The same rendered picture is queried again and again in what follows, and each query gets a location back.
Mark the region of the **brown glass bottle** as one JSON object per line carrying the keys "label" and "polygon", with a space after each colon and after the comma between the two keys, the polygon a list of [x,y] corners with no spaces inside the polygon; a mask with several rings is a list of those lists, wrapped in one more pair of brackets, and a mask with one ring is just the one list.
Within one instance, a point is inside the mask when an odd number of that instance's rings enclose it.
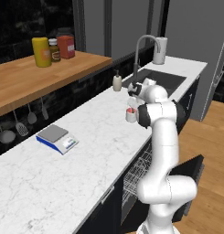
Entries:
{"label": "brown glass bottle", "polygon": [[49,43],[49,50],[51,53],[51,61],[60,62],[60,51],[57,40],[55,38],[50,38],[48,40],[48,43]]}

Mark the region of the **grey fridge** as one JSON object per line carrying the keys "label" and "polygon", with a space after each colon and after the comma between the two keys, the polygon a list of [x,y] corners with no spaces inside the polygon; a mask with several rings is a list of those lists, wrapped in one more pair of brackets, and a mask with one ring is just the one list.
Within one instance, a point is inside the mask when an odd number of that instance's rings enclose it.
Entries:
{"label": "grey fridge", "polygon": [[224,0],[170,0],[165,36],[168,56],[208,63],[190,115],[202,122],[224,65]]}

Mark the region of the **dark sink basin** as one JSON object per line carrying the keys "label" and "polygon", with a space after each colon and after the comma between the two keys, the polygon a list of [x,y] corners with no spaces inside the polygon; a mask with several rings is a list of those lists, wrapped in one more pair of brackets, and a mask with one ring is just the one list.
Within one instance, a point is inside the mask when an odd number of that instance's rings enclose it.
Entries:
{"label": "dark sink basin", "polygon": [[175,90],[181,85],[181,83],[186,79],[186,77],[181,77],[178,75],[168,74],[150,69],[140,70],[137,73],[137,78],[140,83],[142,83],[145,78],[155,80],[157,85],[160,85],[166,89],[168,96],[171,96],[175,92]]}

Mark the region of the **white cup with red inside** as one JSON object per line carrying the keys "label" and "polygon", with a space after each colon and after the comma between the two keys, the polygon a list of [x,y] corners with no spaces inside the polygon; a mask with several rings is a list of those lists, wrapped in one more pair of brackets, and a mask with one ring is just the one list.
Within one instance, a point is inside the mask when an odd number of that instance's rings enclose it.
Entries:
{"label": "white cup with red inside", "polygon": [[127,108],[125,120],[127,122],[136,122],[136,109],[131,108],[131,107]]}

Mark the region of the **black cupboard under sink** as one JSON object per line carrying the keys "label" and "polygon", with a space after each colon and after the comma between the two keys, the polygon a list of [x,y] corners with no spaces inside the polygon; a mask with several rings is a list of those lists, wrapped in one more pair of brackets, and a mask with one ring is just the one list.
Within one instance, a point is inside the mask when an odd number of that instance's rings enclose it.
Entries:
{"label": "black cupboard under sink", "polygon": [[185,118],[183,119],[183,121],[177,126],[177,132],[180,133],[183,129],[183,127],[185,126],[185,124],[187,123],[187,120],[190,116],[191,110],[192,110],[192,106],[193,106],[193,102],[196,96],[196,92],[197,92],[197,85],[198,85],[199,80],[195,80],[192,85],[189,87],[189,89],[187,90],[187,92],[184,94],[184,96],[180,99],[179,103],[184,107],[185,109]]}

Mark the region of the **black cupboard door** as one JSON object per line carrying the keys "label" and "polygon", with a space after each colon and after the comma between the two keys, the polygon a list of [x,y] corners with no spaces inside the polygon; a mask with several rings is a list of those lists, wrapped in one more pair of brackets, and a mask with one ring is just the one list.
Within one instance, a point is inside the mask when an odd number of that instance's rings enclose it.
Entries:
{"label": "black cupboard door", "polygon": [[119,179],[76,234],[119,234],[122,217],[123,181]]}

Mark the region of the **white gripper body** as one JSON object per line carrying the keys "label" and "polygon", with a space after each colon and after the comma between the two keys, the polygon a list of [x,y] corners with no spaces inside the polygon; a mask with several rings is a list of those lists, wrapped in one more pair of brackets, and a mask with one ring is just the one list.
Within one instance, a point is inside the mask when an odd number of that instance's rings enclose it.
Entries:
{"label": "white gripper body", "polygon": [[138,103],[136,101],[136,98],[134,97],[130,97],[127,104],[131,107],[131,108],[134,108],[134,109],[137,109],[138,108]]}

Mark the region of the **grey hanging ladle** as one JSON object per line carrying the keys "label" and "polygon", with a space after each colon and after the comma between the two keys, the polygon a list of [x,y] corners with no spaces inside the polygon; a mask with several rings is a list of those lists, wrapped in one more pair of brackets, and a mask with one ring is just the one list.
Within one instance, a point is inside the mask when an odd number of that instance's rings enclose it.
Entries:
{"label": "grey hanging ladle", "polygon": [[16,139],[16,134],[10,130],[3,130],[0,124],[0,142],[2,144],[10,144]]}

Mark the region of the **yellow bottle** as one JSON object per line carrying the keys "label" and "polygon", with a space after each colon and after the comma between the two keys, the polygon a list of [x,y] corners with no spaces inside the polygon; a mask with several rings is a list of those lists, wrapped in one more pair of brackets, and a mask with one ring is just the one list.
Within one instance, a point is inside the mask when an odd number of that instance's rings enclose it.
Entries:
{"label": "yellow bottle", "polygon": [[46,68],[51,65],[51,55],[46,37],[33,37],[32,46],[36,65],[39,68]]}

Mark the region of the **white soap dispenser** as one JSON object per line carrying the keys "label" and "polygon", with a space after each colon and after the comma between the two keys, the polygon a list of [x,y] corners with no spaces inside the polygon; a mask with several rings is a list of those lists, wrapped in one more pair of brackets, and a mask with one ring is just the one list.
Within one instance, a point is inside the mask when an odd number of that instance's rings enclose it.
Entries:
{"label": "white soap dispenser", "polygon": [[114,91],[120,91],[122,88],[122,76],[119,74],[119,71],[116,71],[113,77],[112,87]]}

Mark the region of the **red jar with dark lid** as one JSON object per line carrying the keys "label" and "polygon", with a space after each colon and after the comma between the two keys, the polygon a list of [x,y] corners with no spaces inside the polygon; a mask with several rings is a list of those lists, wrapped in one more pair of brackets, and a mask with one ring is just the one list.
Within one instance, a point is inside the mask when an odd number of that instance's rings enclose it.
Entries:
{"label": "red jar with dark lid", "polygon": [[57,33],[57,42],[60,56],[63,59],[71,59],[75,56],[74,36],[69,27],[60,27]]}

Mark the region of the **grey hanging spoon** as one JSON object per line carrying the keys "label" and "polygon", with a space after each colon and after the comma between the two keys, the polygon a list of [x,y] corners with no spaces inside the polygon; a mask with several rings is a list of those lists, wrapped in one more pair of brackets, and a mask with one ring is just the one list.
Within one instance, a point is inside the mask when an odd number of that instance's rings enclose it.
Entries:
{"label": "grey hanging spoon", "polygon": [[37,121],[37,116],[31,111],[31,109],[29,108],[29,113],[28,113],[28,116],[27,116],[27,120],[30,124],[33,124]]}

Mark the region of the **grey hanging slotted spatula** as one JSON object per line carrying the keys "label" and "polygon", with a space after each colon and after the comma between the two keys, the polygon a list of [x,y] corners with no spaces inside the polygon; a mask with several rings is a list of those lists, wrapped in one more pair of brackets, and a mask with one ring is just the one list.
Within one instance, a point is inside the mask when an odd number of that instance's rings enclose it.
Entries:
{"label": "grey hanging slotted spatula", "polygon": [[28,135],[27,127],[17,119],[16,114],[14,114],[14,116],[15,116],[15,120],[16,120],[16,130],[18,131],[18,133],[21,136],[27,136]]}

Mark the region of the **wooden wall shelf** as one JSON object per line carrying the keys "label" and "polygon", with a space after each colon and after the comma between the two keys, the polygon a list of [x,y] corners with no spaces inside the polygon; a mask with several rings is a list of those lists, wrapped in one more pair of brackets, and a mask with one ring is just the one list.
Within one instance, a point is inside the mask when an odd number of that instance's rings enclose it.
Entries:
{"label": "wooden wall shelf", "polygon": [[112,63],[100,55],[75,52],[50,67],[39,68],[33,56],[0,65],[0,116],[26,105]]}

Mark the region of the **blue and grey kitchen scale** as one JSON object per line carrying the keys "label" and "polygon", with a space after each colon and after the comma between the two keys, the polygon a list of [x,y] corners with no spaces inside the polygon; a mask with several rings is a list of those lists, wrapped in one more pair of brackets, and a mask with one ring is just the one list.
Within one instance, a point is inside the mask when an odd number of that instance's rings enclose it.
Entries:
{"label": "blue and grey kitchen scale", "polygon": [[51,124],[36,136],[37,140],[50,148],[65,154],[79,143],[79,140],[68,130]]}

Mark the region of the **grey arched tap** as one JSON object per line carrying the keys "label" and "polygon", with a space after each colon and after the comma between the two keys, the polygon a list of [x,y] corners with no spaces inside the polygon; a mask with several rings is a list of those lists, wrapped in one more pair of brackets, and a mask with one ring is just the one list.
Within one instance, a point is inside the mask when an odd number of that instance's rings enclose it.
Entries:
{"label": "grey arched tap", "polygon": [[137,73],[138,73],[139,45],[140,45],[140,42],[144,38],[151,38],[155,42],[155,44],[157,45],[157,53],[161,52],[161,45],[160,45],[160,42],[157,40],[156,37],[154,37],[152,35],[143,35],[143,36],[138,38],[137,43],[136,43],[135,58],[134,58],[134,64],[133,64],[133,81],[132,81],[133,85],[138,81]]}

